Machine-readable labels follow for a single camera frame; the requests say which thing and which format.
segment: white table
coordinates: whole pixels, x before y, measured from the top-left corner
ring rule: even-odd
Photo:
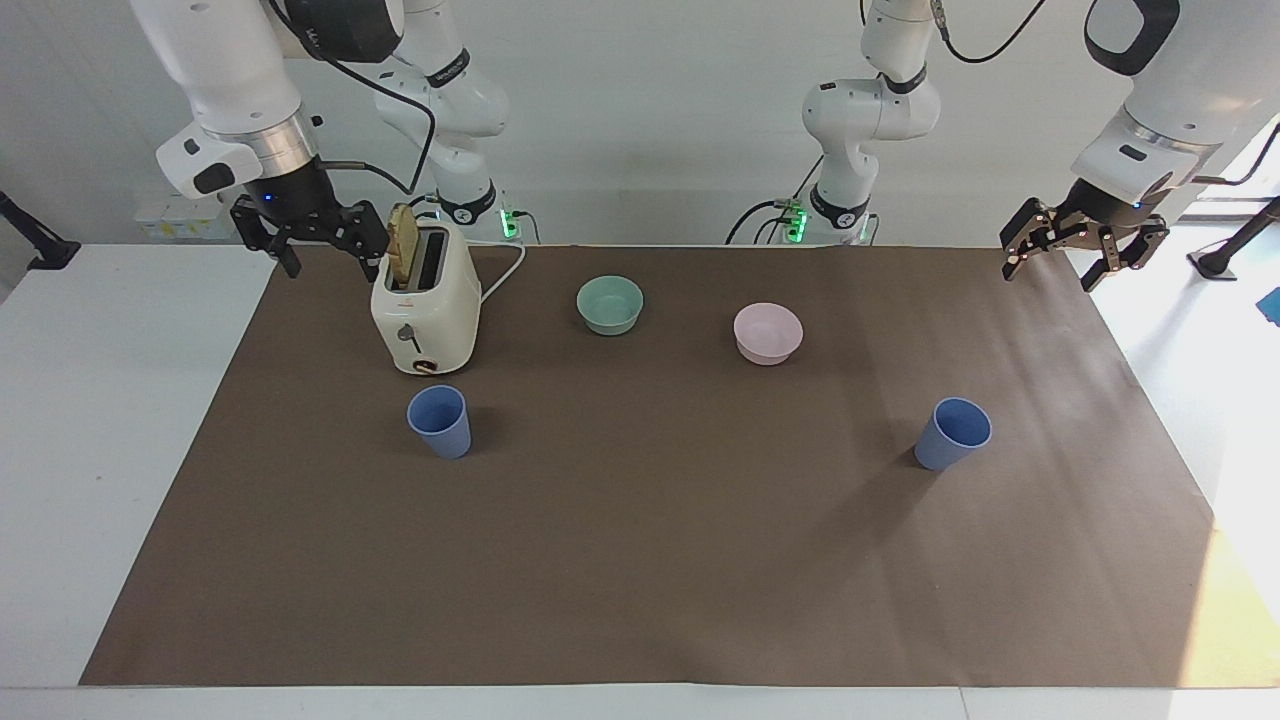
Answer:
[[[0,305],[0,717],[1280,717],[1280,691],[74,688],[270,270],[238,247],[86,246]],[[1181,393],[1135,369],[1190,461],[1194,423],[1167,407]]]

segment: blue cup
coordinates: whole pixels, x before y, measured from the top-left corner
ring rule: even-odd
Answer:
[[[457,460],[471,450],[467,400],[453,386],[433,386],[408,401],[408,427],[445,460]]]
[[[963,397],[938,402],[915,443],[915,459],[941,473],[991,441],[991,418]]]

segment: brown table surface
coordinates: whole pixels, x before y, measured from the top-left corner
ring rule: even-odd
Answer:
[[[995,251],[530,249],[447,378],[475,434],[448,462],[404,423],[442,380],[393,369],[349,258],[300,255],[83,683],[1280,676],[1243,571],[1207,592],[1208,505],[1060,256],[1005,283]],[[573,307],[605,273],[645,292],[622,337]],[[785,365],[733,347],[755,301],[805,324]],[[934,475],[910,450],[948,395],[995,439]]]

